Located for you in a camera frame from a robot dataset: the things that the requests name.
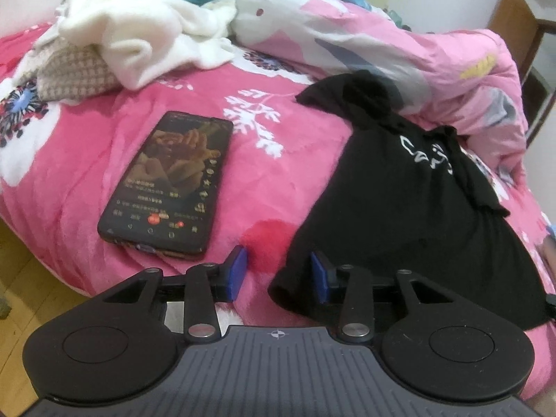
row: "smartphone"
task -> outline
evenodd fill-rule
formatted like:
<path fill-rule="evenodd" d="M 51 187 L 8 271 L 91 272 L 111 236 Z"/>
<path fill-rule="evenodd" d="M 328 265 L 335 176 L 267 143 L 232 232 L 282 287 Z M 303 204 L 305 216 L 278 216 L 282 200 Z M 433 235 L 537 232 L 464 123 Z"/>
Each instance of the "smartphone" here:
<path fill-rule="evenodd" d="M 233 128 L 223 119 L 166 113 L 102 213 L 102 239 L 171 257 L 201 256 Z"/>

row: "red dot on blanket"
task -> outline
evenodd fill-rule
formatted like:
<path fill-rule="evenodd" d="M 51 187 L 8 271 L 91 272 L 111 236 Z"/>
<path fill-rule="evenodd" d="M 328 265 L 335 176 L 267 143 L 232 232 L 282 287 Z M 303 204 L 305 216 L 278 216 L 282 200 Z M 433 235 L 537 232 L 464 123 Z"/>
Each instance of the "red dot on blanket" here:
<path fill-rule="evenodd" d="M 247 248 L 249 269 L 260 273 L 275 273 L 286 262 L 297 226 L 280 221 L 258 221 L 247 229 L 240 244 Z"/>

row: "pink quilt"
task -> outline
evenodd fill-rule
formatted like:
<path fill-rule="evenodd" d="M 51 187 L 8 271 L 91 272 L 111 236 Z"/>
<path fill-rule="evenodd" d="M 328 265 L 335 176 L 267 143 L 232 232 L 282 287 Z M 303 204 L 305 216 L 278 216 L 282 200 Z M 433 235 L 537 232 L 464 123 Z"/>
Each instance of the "pink quilt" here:
<path fill-rule="evenodd" d="M 237 50 L 212 71 L 176 72 L 139 92 L 44 104 L 32 82 L 14 88 L 15 66 L 45 27 L 0 39 L 0 215 L 55 275 L 93 295 L 146 267 L 165 275 L 191 262 L 159 258 L 100 240 L 96 224 L 129 161 L 168 110 L 234 122 L 206 259 L 234 245 L 249 249 L 235 307 L 249 325 L 300 325 L 275 306 L 266 287 L 284 263 L 295 230 L 335 167 L 351 129 L 336 116 L 295 103 L 310 80 L 266 55 Z M 510 186 L 484 165 L 508 221 L 532 254 L 547 291 L 551 279 L 535 250 L 544 237 L 540 209 L 525 184 Z M 552 324 L 529 331 L 535 346 L 528 398 L 555 375 Z"/>

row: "beige knitted fabric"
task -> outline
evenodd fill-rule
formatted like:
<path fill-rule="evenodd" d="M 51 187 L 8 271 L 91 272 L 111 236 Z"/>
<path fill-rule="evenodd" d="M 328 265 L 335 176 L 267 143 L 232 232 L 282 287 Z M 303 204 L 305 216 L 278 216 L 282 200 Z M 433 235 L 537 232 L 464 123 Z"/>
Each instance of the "beige knitted fabric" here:
<path fill-rule="evenodd" d="M 37 72 L 41 100 L 84 99 L 121 87 L 94 46 L 64 42 Z"/>

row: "folded black clothing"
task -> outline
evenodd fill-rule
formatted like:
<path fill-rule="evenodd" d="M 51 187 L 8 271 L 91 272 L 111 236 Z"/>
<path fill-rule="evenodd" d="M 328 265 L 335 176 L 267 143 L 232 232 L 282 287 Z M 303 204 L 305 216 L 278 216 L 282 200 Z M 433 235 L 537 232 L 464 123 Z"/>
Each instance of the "folded black clothing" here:
<path fill-rule="evenodd" d="M 367 71 L 326 78 L 297 101 L 351 121 L 354 133 L 269 286 L 274 302 L 335 323 L 313 295 L 318 249 L 376 277 L 415 271 L 524 330 L 549 320 L 535 264 L 453 127 L 426 131 L 393 113 Z"/>

